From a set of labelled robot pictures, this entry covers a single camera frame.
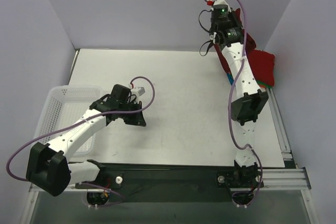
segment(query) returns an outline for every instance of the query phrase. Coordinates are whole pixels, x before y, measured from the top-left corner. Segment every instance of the purple cable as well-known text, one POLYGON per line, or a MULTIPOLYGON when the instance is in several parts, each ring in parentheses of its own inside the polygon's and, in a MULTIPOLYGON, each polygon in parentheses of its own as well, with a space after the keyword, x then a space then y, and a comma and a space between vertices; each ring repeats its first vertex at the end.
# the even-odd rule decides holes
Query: purple cable
POLYGON ((152 87, 152 91, 153 91, 153 94, 152 94, 152 99, 151 101, 145 106, 143 107, 142 109, 139 109, 139 110, 134 110, 134 111, 109 111, 109 112, 103 112, 103 113, 100 113, 100 114, 96 114, 96 115, 93 115, 93 116, 90 116, 86 119, 83 119, 82 121, 78 122, 78 123, 75 123, 71 126, 68 126, 66 128, 63 128, 63 129, 60 129, 60 130, 56 130, 56 131, 53 131, 53 132, 50 132, 50 133, 47 133, 47 134, 44 134, 42 136, 39 136, 31 141, 29 141, 28 143, 24 144, 23 146, 21 146, 16 152, 14 152, 8 159, 7 163, 6 163, 6 171, 7 173, 9 174, 10 177, 14 178, 14 179, 17 179, 17 180, 20 180, 20 181, 28 181, 27 179, 25 178, 21 178, 21 177, 18 177, 16 175, 14 175, 10 169, 10 164, 13 160, 13 158, 18 154, 20 153, 24 148, 26 148, 27 146, 29 146, 30 144, 34 143, 34 142, 37 142, 39 140, 41 140, 42 138, 45 138, 45 137, 48 137, 48 136, 51 136, 51 135, 54 135, 54 134, 58 134, 58 133, 61 133, 61 132, 64 132, 64 131, 68 131, 74 127, 77 127, 78 125, 81 125, 87 121, 90 121, 91 119, 94 119, 94 118, 97 118, 99 116, 102 116, 102 115, 110 115, 110 114, 135 114, 135 113, 139 113, 139 112, 142 112, 144 110, 146 110, 150 105, 152 105, 153 101, 154 101, 154 98, 155 98, 155 88, 154 88, 154 85, 153 83, 147 78, 147 77, 144 77, 144 76, 138 76, 138 77, 135 77, 131 80, 130 83, 133 83, 133 81, 137 80, 137 79, 144 79, 146 80, 152 87))
MULTIPOLYGON (((92 186, 92 187, 95 187, 95 188, 98 188, 98 189, 103 189, 105 191, 108 191, 109 193, 111 194, 114 194, 114 195, 117 195, 118 197, 122 198, 122 199, 125 199, 125 197, 122 195, 122 194, 119 194, 117 193, 116 191, 113 191, 111 190, 110 188, 105 188, 105 187, 102 187, 102 186, 98 186, 98 185, 94 185, 94 184, 91 184, 91 183, 87 183, 87 182, 83 182, 81 183, 82 185, 85 185, 85 186, 92 186)), ((117 201, 117 202, 111 202, 111 203, 107 203, 105 205, 101 205, 101 206, 97 206, 98 208, 101 208, 101 207, 110 207, 110 206, 114 206, 114 205, 117 205, 117 204, 120 204, 120 203, 123 203, 123 201, 117 201)))
MULTIPOLYGON (((244 19, 244 43, 243 43, 243 57, 246 56, 246 51, 245 51, 245 48, 246 48, 246 39, 247 39, 247 31, 246 31, 246 16, 245 16, 245 9, 242 5, 242 3, 240 2, 240 0, 236 0, 240 7, 241 7, 241 11, 243 13, 243 19, 244 19)), ((253 201, 255 200, 256 196, 258 195, 259 191, 260 191, 260 187, 261 187, 261 182, 262 182, 262 171, 263 171, 263 166, 261 165, 261 160, 259 158, 259 156, 257 155, 257 153, 254 151, 254 149, 252 148, 252 146, 250 144, 246 144, 244 147, 240 147, 238 144, 237 144, 237 141, 235 139, 235 136, 233 134, 233 128, 232 128, 232 120, 231 120, 231 115, 232 115, 232 109, 231 109, 231 103, 232 103, 232 96, 233 96, 233 90, 235 88, 235 85, 236 85, 236 82, 238 80, 238 77, 240 76, 241 72, 243 71, 243 68, 244 68, 244 61, 245 59, 243 58, 242 59, 242 63, 241 63, 241 67, 240 67, 240 70, 238 71, 237 73, 237 76, 236 78, 234 79, 233 83, 232 83, 232 86, 231 86, 231 89, 230 89, 230 95, 229 95, 229 105, 228 105, 228 119, 229 119, 229 130, 230 130, 230 135, 231 135, 231 138, 232 138, 232 141, 234 143, 234 145, 239 149, 239 150, 245 150, 246 148, 250 148, 253 155, 256 157, 258 163, 259 163, 259 167, 260 167, 260 178, 259 178, 259 182, 258 182, 258 187, 257 187, 257 190, 255 192, 255 195, 253 197, 253 199, 248 203, 246 204, 246 206, 250 206, 253 201)), ((249 191, 238 191, 238 192, 235 192, 232 194, 232 197, 235 196, 236 194, 239 194, 239 193, 248 193, 249 191)), ((240 204, 237 204, 233 199, 232 199, 232 202, 236 205, 238 205, 239 207, 244 207, 244 205, 240 205, 240 204)))

